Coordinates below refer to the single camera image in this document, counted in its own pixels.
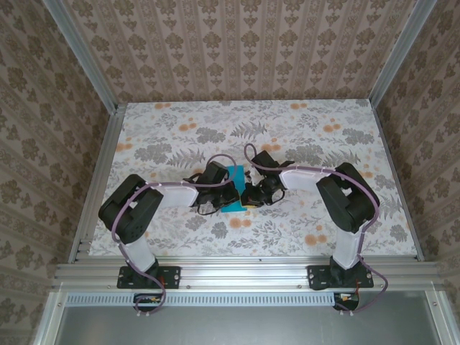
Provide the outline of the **floral printed table cover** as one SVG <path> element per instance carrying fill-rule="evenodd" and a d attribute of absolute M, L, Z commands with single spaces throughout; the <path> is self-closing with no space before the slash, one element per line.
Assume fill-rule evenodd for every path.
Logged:
<path fill-rule="evenodd" d="M 224 165 L 246 165 L 248 143 L 279 162 L 351 163 L 380 201 L 363 254 L 417 254 L 368 100 L 131 103 L 105 193 L 131 174 L 149 182 L 182 180 L 201 172 L 213 155 Z M 336 227 L 317 190 L 293 190 L 272 206 L 244 211 L 169 208 L 154 216 L 145 237 L 159 256 L 329 256 Z"/>

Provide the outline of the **grey metal panel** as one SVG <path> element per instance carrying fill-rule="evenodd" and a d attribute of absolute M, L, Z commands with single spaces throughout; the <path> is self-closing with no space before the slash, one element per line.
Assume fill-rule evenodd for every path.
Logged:
<path fill-rule="evenodd" d="M 389 292 L 352 316 L 331 307 L 74 307 L 53 293 L 32 345 L 460 345 L 446 294 Z"/>

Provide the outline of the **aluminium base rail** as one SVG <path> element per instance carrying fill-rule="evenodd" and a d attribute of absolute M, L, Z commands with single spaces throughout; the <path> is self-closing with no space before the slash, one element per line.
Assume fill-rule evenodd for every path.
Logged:
<path fill-rule="evenodd" d="M 390 291 L 440 290 L 436 264 L 412 257 L 368 257 L 365 262 L 376 272 L 374 290 L 385 281 Z M 308 257 L 183 257 L 163 258 L 162 266 L 181 268 L 180 290 L 196 291 L 294 291 L 308 290 L 307 268 L 324 265 L 326 259 Z M 57 267 L 52 288 L 62 291 L 112 292 L 116 290 L 118 257 L 83 259 Z"/>

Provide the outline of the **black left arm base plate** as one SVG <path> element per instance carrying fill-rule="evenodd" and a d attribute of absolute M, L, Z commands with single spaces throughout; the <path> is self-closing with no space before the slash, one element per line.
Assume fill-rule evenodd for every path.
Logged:
<path fill-rule="evenodd" d="M 181 277 L 179 266 L 159 266 L 149 270 L 148 275 L 155 277 L 165 289 L 178 289 Z M 130 266 L 119 270 L 116 286 L 118 289 L 156 289 L 158 285 L 151 279 L 135 272 Z"/>

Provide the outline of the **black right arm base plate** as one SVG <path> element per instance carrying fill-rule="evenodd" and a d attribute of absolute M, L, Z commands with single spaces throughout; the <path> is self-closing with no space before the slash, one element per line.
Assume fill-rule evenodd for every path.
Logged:
<path fill-rule="evenodd" d="M 307 273 L 308 284 L 312 290 L 374 287 L 372 273 L 360 265 L 349 270 L 340 266 L 312 265 L 307 267 Z"/>

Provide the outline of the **aluminium side rail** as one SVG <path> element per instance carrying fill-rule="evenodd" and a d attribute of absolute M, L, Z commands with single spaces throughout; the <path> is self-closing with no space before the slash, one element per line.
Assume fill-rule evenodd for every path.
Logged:
<path fill-rule="evenodd" d="M 114 114 L 109 117 L 108 126 L 93 171 L 91 184 L 86 195 L 86 201 L 80 215 L 80 221 L 70 250 L 68 258 L 69 264 L 73 264 L 77 261 L 78 250 L 83 241 L 87 238 L 92 239 L 93 237 L 98 221 L 98 210 L 103 202 L 104 192 L 109 179 L 119 135 L 122 130 L 126 109 L 126 103 L 119 104 Z"/>

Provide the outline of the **aluminium frame post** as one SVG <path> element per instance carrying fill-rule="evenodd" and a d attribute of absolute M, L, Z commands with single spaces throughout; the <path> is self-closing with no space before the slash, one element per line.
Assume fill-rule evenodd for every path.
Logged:
<path fill-rule="evenodd" d="M 84 73 L 88 77 L 101 102 L 109 115 L 116 113 L 118 101 L 114 92 L 104 78 L 103 71 L 97 66 L 96 60 L 91 54 L 89 46 L 84 42 L 83 36 L 79 33 L 75 22 L 72 20 L 69 11 L 65 8 L 62 0 L 43 0 L 47 10 L 51 14 L 59 30 L 77 58 Z"/>
<path fill-rule="evenodd" d="M 429 18 L 437 0 L 417 0 L 369 95 L 376 109 Z"/>

